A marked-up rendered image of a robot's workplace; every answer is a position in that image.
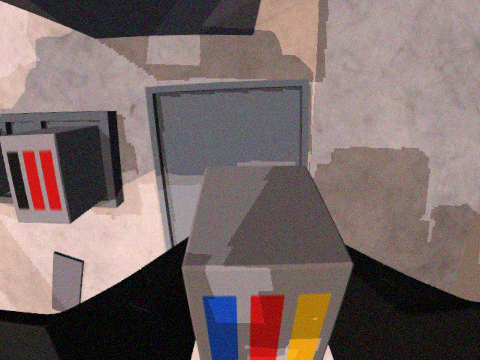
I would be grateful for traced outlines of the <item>tan flat board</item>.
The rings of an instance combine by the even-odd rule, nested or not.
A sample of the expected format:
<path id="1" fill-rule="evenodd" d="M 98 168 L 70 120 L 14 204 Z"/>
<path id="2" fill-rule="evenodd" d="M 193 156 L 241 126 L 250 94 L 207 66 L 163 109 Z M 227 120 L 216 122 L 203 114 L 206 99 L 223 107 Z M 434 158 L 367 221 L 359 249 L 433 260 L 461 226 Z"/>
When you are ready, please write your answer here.
<path id="1" fill-rule="evenodd" d="M 480 200 L 451 293 L 460 299 L 480 303 Z"/>

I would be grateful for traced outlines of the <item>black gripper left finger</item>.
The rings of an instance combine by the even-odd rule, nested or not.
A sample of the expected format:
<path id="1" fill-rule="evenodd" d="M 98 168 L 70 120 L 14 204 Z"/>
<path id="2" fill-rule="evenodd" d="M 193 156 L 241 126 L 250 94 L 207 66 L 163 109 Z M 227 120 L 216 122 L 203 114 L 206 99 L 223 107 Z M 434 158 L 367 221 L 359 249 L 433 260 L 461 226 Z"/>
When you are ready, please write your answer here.
<path id="1" fill-rule="evenodd" d="M 0 360 L 191 360 L 196 337 L 183 276 L 188 237 L 68 311 L 0 309 Z"/>

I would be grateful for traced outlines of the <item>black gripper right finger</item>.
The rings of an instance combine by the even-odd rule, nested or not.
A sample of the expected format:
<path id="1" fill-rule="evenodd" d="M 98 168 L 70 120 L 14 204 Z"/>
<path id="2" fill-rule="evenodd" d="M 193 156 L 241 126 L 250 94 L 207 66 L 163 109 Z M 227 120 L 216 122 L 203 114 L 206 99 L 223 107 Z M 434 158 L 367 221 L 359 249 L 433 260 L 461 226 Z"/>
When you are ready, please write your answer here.
<path id="1" fill-rule="evenodd" d="M 348 247 L 355 267 L 333 360 L 480 360 L 480 303 L 440 291 Z"/>

